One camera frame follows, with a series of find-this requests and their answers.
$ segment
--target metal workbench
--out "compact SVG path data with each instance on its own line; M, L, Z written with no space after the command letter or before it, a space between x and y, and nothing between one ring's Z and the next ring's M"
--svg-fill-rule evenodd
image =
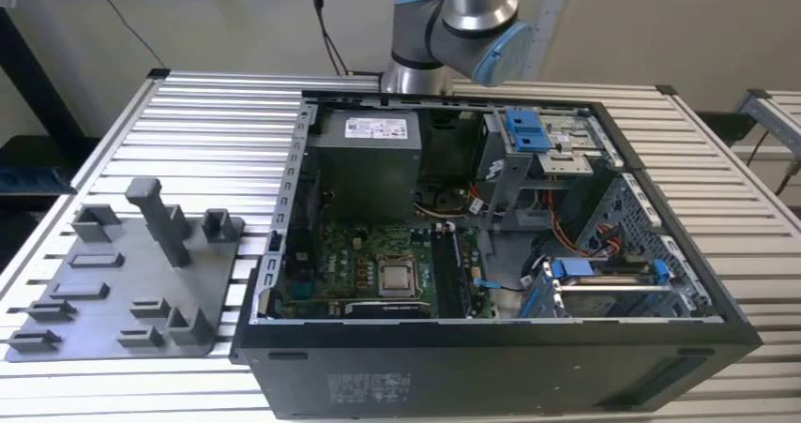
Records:
M740 112L753 116L801 159L801 92L749 90Z
M27 317L18 311L42 294L74 241L67 223L76 206L110 203L123 216L132 215L136 208L123 192L138 175L162 178L164 202L182 204L190 215L226 207L248 224L218 343L208 358L0 362L0 416L71 415L80 422L160 421L159 417L273 420L247 367L234 366L226 355L244 281L265 248L301 91L313 88L375 90L377 83L361 77L190 72L146 81L75 177L78 195L58 200L0 276L0 355L8 349L3 340ZM626 419L799 421L801 222L681 98L652 86L564 83L509 83L494 89L457 83L455 93L604 102L765 341L656 414Z

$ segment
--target green circuit board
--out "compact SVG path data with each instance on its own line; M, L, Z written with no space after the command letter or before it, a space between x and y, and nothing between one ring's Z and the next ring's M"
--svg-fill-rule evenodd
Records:
M367 228L329 223L322 229L322 242L318 266L322 274L311 291L303 291L303 296L294 294L290 286L290 318L338 318L342 316L342 305L359 301L421 301L430 304L431 318L437 318L430 229ZM467 271L474 266L481 269L474 229L459 230L459 245ZM389 256L409 259L414 263L414 296L381 296L379 261ZM475 316L489 316L491 313L489 298L485 301Z

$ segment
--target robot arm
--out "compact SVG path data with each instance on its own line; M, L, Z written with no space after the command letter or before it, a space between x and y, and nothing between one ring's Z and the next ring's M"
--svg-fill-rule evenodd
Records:
M395 0L389 93L446 94L453 68L497 86L522 68L532 26L517 20L518 0Z

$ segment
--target power supply label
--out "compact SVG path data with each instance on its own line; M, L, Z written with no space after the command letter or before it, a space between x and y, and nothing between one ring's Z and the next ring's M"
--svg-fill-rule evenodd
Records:
M399 118L349 118L346 139L409 139L406 120Z

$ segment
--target gray plastic holder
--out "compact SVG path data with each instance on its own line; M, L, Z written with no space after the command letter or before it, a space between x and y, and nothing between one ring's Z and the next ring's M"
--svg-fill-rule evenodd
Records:
M186 218L162 204L158 179L131 189L143 219L119 219L107 205L78 212L78 241L10 337L10 362L211 351L244 221L226 209Z

